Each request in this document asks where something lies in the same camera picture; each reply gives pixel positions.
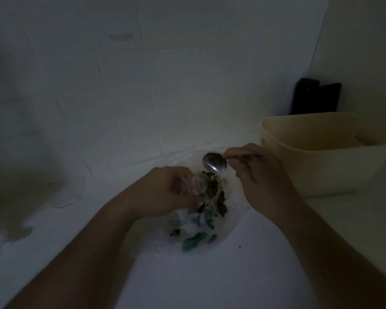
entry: black object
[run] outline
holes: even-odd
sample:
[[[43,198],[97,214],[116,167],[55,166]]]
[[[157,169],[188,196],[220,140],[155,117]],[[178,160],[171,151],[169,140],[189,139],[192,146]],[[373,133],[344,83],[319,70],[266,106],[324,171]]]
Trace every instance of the black object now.
[[[309,78],[298,81],[293,94],[290,115],[335,112],[338,108],[341,83],[319,87],[320,82]]]

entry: forearm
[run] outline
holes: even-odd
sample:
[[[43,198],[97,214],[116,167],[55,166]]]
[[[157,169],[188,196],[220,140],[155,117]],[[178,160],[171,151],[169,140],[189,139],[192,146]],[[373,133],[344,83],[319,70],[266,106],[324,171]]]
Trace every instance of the forearm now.
[[[118,250],[134,220],[121,195],[112,199],[6,308],[101,307]]]
[[[386,308],[386,276],[300,199],[279,228],[324,308]]]

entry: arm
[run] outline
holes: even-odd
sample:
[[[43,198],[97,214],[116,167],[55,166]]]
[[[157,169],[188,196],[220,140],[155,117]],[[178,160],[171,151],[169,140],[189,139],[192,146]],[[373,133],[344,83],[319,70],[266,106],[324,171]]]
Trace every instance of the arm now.
[[[184,167],[154,168],[104,205],[6,309],[103,307],[118,251],[134,221],[196,205],[195,197],[175,191],[180,178],[192,175]]]
[[[324,308],[386,308],[386,276],[303,202],[277,159],[252,143],[223,156],[248,202],[287,238]]]

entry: storage container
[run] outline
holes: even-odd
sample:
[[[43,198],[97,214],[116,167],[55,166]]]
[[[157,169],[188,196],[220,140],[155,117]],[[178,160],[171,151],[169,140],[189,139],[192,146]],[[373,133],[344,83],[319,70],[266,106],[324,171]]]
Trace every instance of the storage container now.
[[[345,113],[266,118],[261,145],[304,197],[356,191],[386,160],[386,132]]]

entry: spoon bowl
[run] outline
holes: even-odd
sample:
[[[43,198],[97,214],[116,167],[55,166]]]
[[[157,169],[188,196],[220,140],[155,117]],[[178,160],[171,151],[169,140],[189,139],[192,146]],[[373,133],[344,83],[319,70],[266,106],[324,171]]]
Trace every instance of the spoon bowl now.
[[[227,169],[227,161],[219,153],[207,153],[202,159],[207,171],[222,173]]]

